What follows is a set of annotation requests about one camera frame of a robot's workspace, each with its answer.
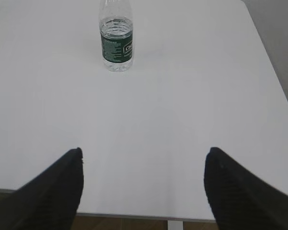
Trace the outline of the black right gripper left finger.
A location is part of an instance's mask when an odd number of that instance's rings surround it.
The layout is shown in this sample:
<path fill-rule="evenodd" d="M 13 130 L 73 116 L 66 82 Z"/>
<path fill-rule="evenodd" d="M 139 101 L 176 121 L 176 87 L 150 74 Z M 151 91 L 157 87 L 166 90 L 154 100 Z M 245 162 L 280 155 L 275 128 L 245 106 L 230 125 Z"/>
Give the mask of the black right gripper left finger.
<path fill-rule="evenodd" d="M 0 201 L 0 230 L 71 229 L 83 188 L 83 153 L 71 149 Z"/>

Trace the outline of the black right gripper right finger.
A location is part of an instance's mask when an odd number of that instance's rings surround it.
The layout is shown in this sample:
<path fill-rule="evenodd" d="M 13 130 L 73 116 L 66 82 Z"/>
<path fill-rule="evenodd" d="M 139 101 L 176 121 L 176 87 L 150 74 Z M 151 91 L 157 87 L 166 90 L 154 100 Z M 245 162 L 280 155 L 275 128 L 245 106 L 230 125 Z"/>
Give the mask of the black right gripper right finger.
<path fill-rule="evenodd" d="M 220 148 L 206 156 L 204 189 L 220 230 L 288 230 L 288 195 Z"/>

